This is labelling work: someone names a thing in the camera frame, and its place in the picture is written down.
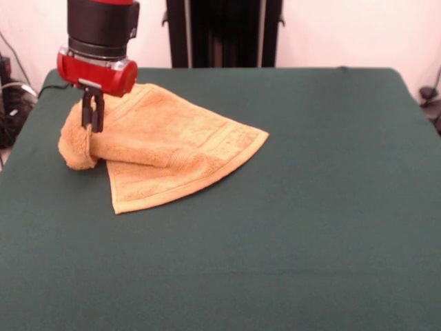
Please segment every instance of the black cable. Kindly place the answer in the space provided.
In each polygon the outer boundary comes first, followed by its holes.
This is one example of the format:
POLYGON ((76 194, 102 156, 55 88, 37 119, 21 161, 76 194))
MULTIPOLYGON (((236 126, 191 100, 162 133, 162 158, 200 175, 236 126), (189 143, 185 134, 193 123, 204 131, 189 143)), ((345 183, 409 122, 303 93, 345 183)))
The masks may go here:
POLYGON ((48 88, 56 88, 57 90, 65 90, 65 89, 68 88, 69 86, 70 86, 69 83, 67 83, 67 84, 65 84, 65 85, 62 85, 62 86, 60 86, 60 85, 47 85, 47 86, 44 86, 44 87, 41 89, 40 93, 39 93, 39 99, 40 99, 41 95, 43 94, 43 92, 44 92, 45 90, 47 90, 48 88))
POLYGON ((8 41, 6 40, 5 36, 3 36, 3 33, 1 33, 1 31, 0 31, 0 38, 3 39, 4 43, 9 47, 9 49, 10 49, 11 52, 13 53, 15 59, 17 60, 17 63, 19 64, 19 67, 20 67, 20 69, 21 69, 21 71, 22 71, 22 73, 23 73, 23 75, 24 75, 24 77, 25 77, 25 79, 26 79, 26 82, 28 83, 29 86, 31 86, 31 83, 30 83, 29 77, 28 77, 28 75, 26 74, 26 71, 23 69, 23 66, 21 65, 21 62, 20 62, 19 56, 18 56, 17 53, 15 52, 15 49, 14 49, 14 48, 8 43, 8 41))

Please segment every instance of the fabric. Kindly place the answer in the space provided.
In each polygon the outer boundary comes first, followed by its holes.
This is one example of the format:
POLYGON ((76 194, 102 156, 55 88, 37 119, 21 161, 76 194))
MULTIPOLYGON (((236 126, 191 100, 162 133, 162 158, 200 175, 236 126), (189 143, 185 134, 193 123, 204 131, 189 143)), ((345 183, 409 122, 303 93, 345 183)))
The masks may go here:
POLYGON ((105 96, 104 131, 81 126, 81 102, 59 150, 75 170, 107 160, 115 213, 151 208, 219 181, 251 158, 268 134, 195 106, 153 84, 105 96))
MULTIPOLYGON (((388 69, 141 69, 270 132, 216 185, 116 215, 46 90, 0 174, 0 330, 439 331, 441 140, 388 69)), ((46 85, 63 84, 51 72, 46 85)))

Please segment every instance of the towel fold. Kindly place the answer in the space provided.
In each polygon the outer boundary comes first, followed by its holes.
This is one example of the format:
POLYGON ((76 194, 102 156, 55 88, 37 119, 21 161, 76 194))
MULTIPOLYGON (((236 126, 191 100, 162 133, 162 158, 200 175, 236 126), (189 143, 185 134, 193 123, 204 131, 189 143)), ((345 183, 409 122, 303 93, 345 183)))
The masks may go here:
POLYGON ((81 102, 61 130, 68 167, 107 161, 117 214, 158 206, 202 190, 247 162, 268 134, 195 106, 153 84, 123 98, 105 96, 104 131, 81 127, 81 102))

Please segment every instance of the cable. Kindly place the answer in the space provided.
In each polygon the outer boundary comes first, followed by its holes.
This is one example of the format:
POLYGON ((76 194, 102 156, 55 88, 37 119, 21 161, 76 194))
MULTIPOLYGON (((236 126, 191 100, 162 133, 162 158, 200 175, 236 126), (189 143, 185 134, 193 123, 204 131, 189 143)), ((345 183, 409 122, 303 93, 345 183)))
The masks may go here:
POLYGON ((1 86, 1 89, 4 90, 5 88, 11 88, 12 86, 19 86, 22 90, 25 90, 26 92, 32 94, 34 97, 38 97, 38 93, 35 92, 33 88, 31 88, 26 83, 22 83, 20 81, 13 81, 12 83, 7 83, 5 85, 1 86))
POLYGON ((6 40, 5 36, 3 36, 3 33, 1 33, 1 31, 0 31, 0 38, 3 39, 4 43, 9 47, 9 49, 10 49, 11 52, 13 53, 15 59, 17 60, 17 63, 19 64, 20 70, 22 71, 22 73, 23 73, 23 75, 24 75, 24 77, 25 77, 25 79, 26 79, 26 82, 27 82, 28 85, 30 86, 31 83, 30 83, 29 77, 27 76, 26 71, 23 69, 23 66, 21 65, 21 62, 20 62, 19 56, 18 56, 17 53, 15 52, 15 49, 14 49, 14 48, 8 43, 8 41, 6 40))
POLYGON ((70 84, 65 84, 65 85, 47 85, 45 87, 43 87, 39 93, 39 99, 41 97, 41 95, 43 94, 44 90, 47 90, 48 88, 56 88, 57 90, 65 90, 66 88, 68 88, 70 86, 70 84))

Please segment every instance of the green table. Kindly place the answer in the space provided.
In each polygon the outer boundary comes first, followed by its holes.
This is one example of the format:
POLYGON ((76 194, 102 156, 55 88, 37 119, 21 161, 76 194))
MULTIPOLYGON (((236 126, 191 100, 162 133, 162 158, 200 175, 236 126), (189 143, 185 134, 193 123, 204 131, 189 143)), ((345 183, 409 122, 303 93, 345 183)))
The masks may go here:
POLYGON ((0 330, 441 328, 441 141, 396 72, 139 81, 271 136, 220 183, 115 216, 105 164, 57 150, 80 93, 46 91, 0 174, 0 330))

